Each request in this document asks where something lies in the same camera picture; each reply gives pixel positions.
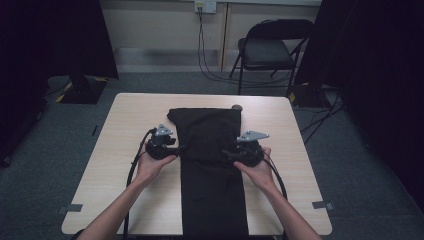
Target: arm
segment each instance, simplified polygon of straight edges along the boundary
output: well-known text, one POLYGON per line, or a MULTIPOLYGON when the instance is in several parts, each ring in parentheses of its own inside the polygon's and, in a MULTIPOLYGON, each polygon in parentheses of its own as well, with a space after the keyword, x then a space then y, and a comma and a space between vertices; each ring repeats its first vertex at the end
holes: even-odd
MULTIPOLYGON (((270 156, 271 149, 264 148, 264 152, 266 153, 265 156, 270 156)), ((321 239, 318 233, 280 193, 274 183, 271 168, 265 162, 261 161, 255 167, 247 167, 241 162, 234 162, 234 166, 246 173, 264 193, 289 239, 321 239)))
POLYGON ((88 225, 78 239, 115 239, 116 232, 138 196, 157 177, 162 167, 175 158, 176 156, 168 156, 155 160, 147 153, 142 154, 138 161, 137 175, 131 184, 88 225))

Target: hand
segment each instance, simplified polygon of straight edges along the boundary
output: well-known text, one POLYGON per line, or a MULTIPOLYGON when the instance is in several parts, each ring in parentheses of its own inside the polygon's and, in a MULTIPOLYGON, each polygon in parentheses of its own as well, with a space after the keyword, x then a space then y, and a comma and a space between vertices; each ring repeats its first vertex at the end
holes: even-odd
MULTIPOLYGON (((269 156, 271 156, 271 148, 263 147, 265 161, 270 161, 269 156)), ((274 178, 272 177, 272 170, 268 164, 264 161, 261 161, 255 167, 247 167, 241 162, 234 162, 234 166, 240 171, 246 173, 250 180, 262 191, 276 187, 274 183, 274 178)))
POLYGON ((146 145, 141 149, 141 154, 138 160, 137 175, 135 179, 147 187, 158 175, 160 170, 167 164, 174 161, 177 156, 170 155, 164 159, 156 160, 146 152, 146 145))

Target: forearm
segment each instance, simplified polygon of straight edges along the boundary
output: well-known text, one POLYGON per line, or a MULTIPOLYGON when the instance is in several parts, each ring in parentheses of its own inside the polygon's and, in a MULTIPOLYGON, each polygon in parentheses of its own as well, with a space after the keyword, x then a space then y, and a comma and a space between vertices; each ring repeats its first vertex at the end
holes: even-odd
POLYGON ((122 221, 144 188, 143 182, 133 181, 109 207, 87 226, 78 239, 114 239, 122 221))
POLYGON ((283 197, 283 195, 281 195, 277 187, 269 187, 263 190, 263 193, 274 208, 290 240, 321 239, 309 223, 306 222, 297 210, 283 197))

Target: silver metal part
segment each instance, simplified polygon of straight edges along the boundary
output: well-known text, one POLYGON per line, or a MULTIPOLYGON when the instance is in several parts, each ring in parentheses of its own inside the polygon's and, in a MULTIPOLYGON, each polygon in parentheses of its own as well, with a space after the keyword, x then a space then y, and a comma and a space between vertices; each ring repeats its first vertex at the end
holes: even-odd
POLYGON ((269 138, 269 134, 249 130, 243 133, 241 137, 237 137, 237 142, 252 142, 263 138, 269 138))
POLYGON ((156 136, 166 136, 166 135, 172 135, 173 132, 169 130, 169 128, 165 127, 162 123, 159 124, 159 127, 155 133, 156 136))

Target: chair backrest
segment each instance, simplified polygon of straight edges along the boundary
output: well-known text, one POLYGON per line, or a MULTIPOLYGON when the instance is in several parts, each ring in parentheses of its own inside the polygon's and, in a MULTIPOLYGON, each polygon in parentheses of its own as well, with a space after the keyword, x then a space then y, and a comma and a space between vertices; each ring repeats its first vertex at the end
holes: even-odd
POLYGON ((305 19, 266 20, 253 26, 246 38, 261 39, 305 39, 308 38, 314 24, 305 19))

